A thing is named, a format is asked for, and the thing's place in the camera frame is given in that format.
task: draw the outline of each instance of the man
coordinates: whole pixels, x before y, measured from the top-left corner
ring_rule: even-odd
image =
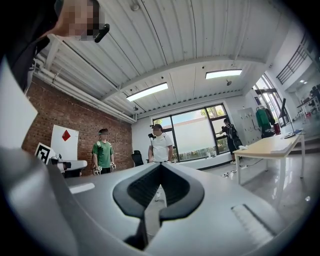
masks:
[[[171,162],[174,153],[174,147],[171,138],[163,133],[160,124],[153,126],[155,138],[149,146],[148,162]]]
[[[99,131],[99,141],[94,143],[92,148],[94,174],[111,173],[111,166],[115,169],[114,151],[111,144],[107,141],[108,129],[104,128]]]
[[[28,0],[8,4],[6,9],[14,13],[14,25],[10,21],[3,23],[4,54],[24,92],[31,83],[29,74],[35,69],[33,58],[50,42],[48,34],[88,39],[99,32],[97,0]]]
[[[234,151],[239,149],[239,146],[242,145],[241,140],[239,139],[238,132],[233,124],[230,123],[230,120],[228,118],[223,120],[225,126],[222,126],[222,130],[219,132],[219,134],[226,133],[227,135],[227,144],[228,148],[230,150],[230,154],[232,157],[232,161],[230,164],[235,165],[235,154]]]

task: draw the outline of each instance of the green t-shirt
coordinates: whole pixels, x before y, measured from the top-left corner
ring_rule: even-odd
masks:
[[[98,146],[97,143],[94,143],[92,153],[97,155],[99,166],[110,168],[110,156],[114,154],[111,144],[108,141],[103,143],[100,140],[100,145]]]

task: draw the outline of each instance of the brick wall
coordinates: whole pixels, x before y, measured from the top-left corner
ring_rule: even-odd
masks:
[[[54,125],[79,131],[78,159],[88,162],[82,175],[90,175],[93,144],[99,139],[98,131],[108,128],[108,141],[114,150],[117,171],[131,168],[131,124],[90,107],[34,77],[27,92],[38,115],[30,127],[22,148],[34,154],[38,143],[50,147]]]

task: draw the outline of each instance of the ceiling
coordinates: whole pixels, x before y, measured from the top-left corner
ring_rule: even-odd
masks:
[[[285,36],[280,35],[288,32],[281,26],[280,9],[267,0],[99,2],[110,32],[100,43],[51,36],[41,52],[44,67],[128,116],[241,94],[267,69],[278,52],[273,45],[279,41],[281,46]],[[243,71],[205,79],[206,72],[225,69]],[[167,90],[134,102],[126,99],[164,82]]]

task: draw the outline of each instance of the shiny floor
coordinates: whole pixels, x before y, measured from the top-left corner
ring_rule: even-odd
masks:
[[[280,174],[280,161],[244,158],[240,161],[241,185],[253,194],[274,205]],[[287,225],[301,217],[312,200],[320,192],[320,153],[306,154],[304,178],[300,178],[301,155],[290,155],[286,159],[286,173],[283,193],[277,211]],[[231,182],[238,182],[238,174],[231,173],[235,165],[227,164],[220,167],[204,170],[213,175],[223,176]],[[165,193],[162,188],[158,190],[161,195],[155,201],[157,195],[145,210],[145,223],[148,239],[152,239],[160,228],[158,221],[159,211],[166,207]]]

